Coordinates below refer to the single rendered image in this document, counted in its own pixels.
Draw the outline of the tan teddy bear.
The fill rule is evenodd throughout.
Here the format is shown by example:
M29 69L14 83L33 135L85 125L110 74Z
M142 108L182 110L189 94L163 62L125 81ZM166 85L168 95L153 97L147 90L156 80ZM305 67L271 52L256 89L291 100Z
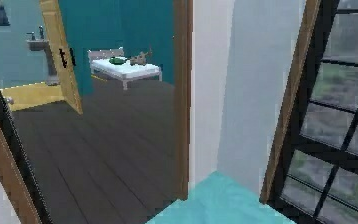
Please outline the tan teddy bear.
M147 57L151 56L152 52L148 51L148 52L143 52L141 51L138 55L136 56L132 56L129 61L130 61L130 65L143 65L145 66L147 64Z

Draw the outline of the white bed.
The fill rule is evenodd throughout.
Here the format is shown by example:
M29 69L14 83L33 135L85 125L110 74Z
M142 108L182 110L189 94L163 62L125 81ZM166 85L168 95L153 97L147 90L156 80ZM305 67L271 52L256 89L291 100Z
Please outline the white bed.
M109 63L111 57L120 57L126 59L126 62L122 65L113 65ZM113 79L117 79L122 82L123 89L128 89L128 83L135 80L141 80L145 78L158 76L159 80L162 80L162 69L154 64L143 65L130 65L129 59L124 55L122 47L118 49L88 50L88 58L91 69L91 74L94 75L97 72L103 73Z

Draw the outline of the yellow wooden room door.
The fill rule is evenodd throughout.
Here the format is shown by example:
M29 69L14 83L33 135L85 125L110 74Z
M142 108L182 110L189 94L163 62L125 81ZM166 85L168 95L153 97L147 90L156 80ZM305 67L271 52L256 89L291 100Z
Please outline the yellow wooden room door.
M82 114L81 98L74 74L58 0L39 0L50 50L64 100Z

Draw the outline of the black framed window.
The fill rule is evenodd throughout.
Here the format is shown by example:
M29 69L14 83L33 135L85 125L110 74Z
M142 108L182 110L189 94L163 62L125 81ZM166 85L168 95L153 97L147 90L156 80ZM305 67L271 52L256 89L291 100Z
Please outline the black framed window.
M306 0L259 200L358 224L358 0Z

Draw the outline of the brown room door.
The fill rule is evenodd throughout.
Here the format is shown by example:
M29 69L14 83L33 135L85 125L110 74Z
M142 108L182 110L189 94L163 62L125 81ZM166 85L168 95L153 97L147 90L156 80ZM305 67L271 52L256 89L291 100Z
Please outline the brown room door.
M54 224L1 90L0 183L20 224Z

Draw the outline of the grey pedestal sink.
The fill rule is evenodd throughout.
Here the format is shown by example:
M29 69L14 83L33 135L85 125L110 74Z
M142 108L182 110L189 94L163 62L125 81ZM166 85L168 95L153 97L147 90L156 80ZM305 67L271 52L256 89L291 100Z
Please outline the grey pedestal sink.
M44 27L40 25L39 37L36 37L36 40L32 41L30 38L27 40L27 44L30 51L43 51L45 53L48 75L45 80L47 86L57 86L59 84L59 79L57 76L57 71L54 65L54 60L52 57L52 52L49 46L49 41L45 38Z

